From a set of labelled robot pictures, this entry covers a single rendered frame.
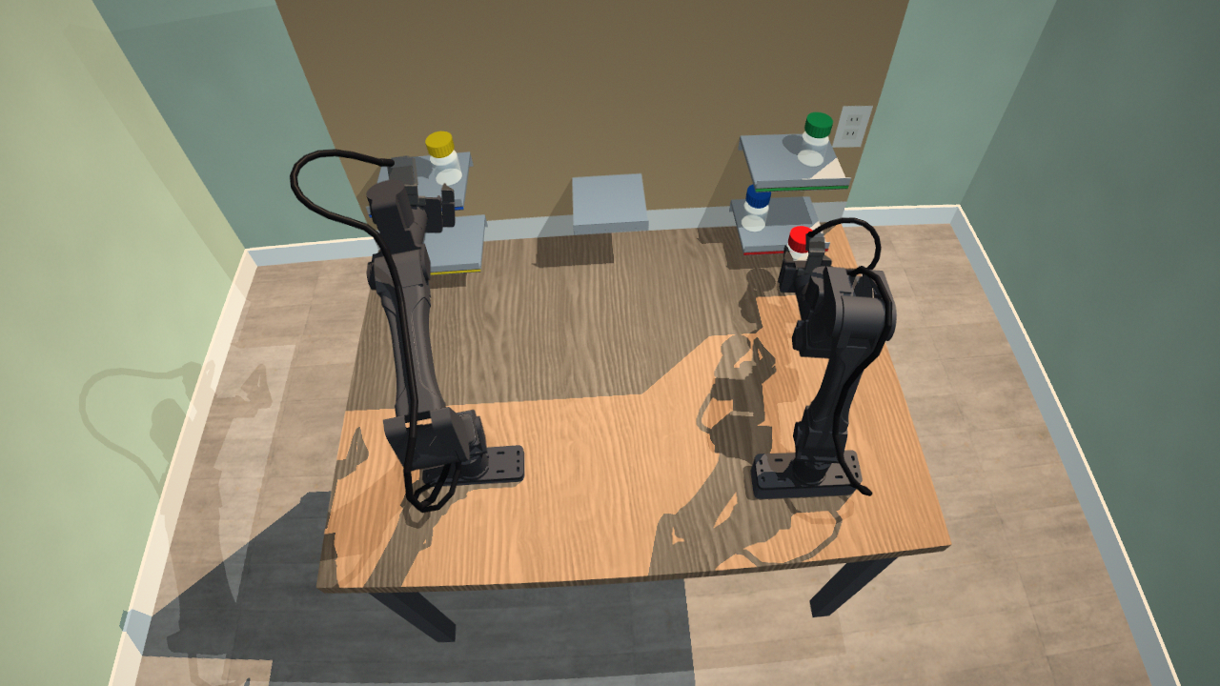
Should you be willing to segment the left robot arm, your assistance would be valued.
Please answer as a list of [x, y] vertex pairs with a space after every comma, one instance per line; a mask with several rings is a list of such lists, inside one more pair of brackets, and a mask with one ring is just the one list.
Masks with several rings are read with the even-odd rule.
[[368, 286], [371, 291], [377, 288], [382, 298], [396, 365], [396, 417], [383, 417], [386, 438], [394, 454], [404, 466], [409, 438], [405, 424], [410, 424], [410, 415], [416, 413], [417, 421], [425, 417], [432, 421], [416, 425], [411, 472], [423, 469], [425, 485], [437, 485], [443, 466], [450, 463], [444, 485], [451, 485], [454, 463], [460, 461], [458, 483], [523, 478], [522, 446], [487, 447], [482, 417], [475, 410], [455, 413], [443, 402], [429, 342], [431, 261], [423, 244], [423, 229], [414, 222], [414, 208], [403, 181], [382, 181], [372, 186], [366, 197], [370, 208], [372, 204], [379, 236], [396, 264], [403, 288], [399, 300], [383, 253], [372, 253], [372, 262], [367, 266]]

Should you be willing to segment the clear bottle with green cap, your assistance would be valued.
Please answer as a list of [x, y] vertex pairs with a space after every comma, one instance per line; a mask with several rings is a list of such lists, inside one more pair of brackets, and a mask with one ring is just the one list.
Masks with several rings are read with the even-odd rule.
[[806, 168], [817, 168], [817, 166], [824, 164], [832, 125], [833, 120], [830, 117], [830, 114], [811, 112], [806, 115], [805, 132], [802, 135], [802, 145], [799, 145], [798, 153], [799, 162], [805, 165]]

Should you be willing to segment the clear bottle with yellow cap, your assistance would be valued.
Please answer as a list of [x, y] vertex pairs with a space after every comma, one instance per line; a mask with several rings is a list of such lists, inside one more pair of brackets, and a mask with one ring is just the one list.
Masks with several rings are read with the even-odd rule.
[[431, 155], [429, 161], [433, 175], [436, 175], [436, 181], [440, 186], [444, 183], [448, 187], [458, 184], [462, 173], [460, 162], [458, 162], [458, 153], [454, 151], [455, 145], [451, 133], [448, 131], [433, 131], [432, 134], [427, 135], [425, 143]]

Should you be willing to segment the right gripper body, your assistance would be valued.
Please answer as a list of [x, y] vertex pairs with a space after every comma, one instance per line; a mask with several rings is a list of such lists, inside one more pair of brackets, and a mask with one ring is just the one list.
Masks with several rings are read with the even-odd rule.
[[797, 301], [799, 301], [806, 293], [806, 286], [809, 286], [813, 270], [821, 267], [825, 253], [824, 237], [809, 237], [809, 258], [806, 258], [806, 261], [784, 260], [782, 262], [780, 292], [795, 293]]

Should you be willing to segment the clear glass bottle with red cap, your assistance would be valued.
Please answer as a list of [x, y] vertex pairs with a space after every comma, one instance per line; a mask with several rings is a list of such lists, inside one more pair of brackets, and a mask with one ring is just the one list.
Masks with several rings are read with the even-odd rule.
[[806, 261], [809, 251], [805, 250], [805, 234], [813, 229], [808, 229], [805, 226], [798, 226], [795, 229], [791, 229], [788, 238], [788, 249], [793, 258], [793, 261]]

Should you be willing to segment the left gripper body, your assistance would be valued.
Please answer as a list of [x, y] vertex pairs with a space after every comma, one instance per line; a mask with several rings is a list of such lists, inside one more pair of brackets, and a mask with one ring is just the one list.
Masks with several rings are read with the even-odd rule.
[[[423, 229], [423, 233], [440, 233], [443, 232], [443, 227], [445, 227], [445, 229], [451, 229], [455, 226], [454, 201], [440, 203], [440, 197], [418, 197], [417, 184], [414, 182], [414, 166], [404, 166], [404, 168], [388, 168], [388, 175], [389, 181], [403, 181], [405, 190], [407, 190], [410, 205], [414, 208], [414, 222]], [[440, 208], [443, 208], [443, 212], [440, 211]]]

